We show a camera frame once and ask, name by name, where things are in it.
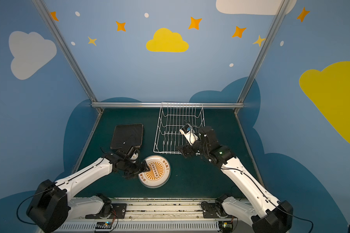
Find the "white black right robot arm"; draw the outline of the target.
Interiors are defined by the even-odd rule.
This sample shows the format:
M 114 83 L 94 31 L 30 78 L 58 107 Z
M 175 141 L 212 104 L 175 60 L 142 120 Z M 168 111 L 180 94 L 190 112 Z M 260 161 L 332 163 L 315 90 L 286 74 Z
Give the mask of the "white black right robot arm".
M 293 207 L 287 201 L 279 201 L 267 191 L 243 166 L 235 153 L 221 145 L 215 130 L 210 126 L 194 131 L 186 124 L 180 129 L 186 143 L 178 147 L 184 157 L 203 155 L 218 167 L 249 200 L 244 204 L 229 195 L 216 200 L 216 211 L 220 217 L 233 216 L 248 224 L 256 233 L 287 233 L 292 227 Z

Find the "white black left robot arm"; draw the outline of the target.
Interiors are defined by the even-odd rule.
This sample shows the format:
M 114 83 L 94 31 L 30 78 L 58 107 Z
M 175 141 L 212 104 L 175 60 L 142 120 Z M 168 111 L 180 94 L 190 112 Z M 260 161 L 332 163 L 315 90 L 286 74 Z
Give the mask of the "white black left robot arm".
M 55 182 L 43 181 L 31 197 L 27 217 L 43 232 L 52 233 L 69 219 L 98 214 L 107 204 L 103 198 L 94 196 L 76 204 L 72 204 L 72 198 L 113 172 L 122 171 L 125 178 L 131 179 L 150 171 L 147 162 L 139 162 L 138 156 L 135 147 L 130 147 L 127 153 L 122 150 L 105 152 L 95 162 L 68 177 Z

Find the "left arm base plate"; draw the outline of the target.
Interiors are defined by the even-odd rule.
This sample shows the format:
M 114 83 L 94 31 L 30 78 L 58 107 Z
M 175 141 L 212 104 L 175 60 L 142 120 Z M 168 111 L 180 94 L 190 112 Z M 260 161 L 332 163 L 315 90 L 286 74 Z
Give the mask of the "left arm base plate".
M 99 218 L 110 219 L 118 218 L 123 219 L 126 214 L 127 204 L 126 203 L 110 203 L 104 204 L 102 210 L 100 211 Z

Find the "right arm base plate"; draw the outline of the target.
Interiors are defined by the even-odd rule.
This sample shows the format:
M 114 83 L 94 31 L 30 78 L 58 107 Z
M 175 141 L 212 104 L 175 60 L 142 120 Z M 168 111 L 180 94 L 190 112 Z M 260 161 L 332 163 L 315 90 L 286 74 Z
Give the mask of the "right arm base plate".
M 232 218 L 224 211 L 221 203 L 202 202 L 200 207 L 204 218 Z

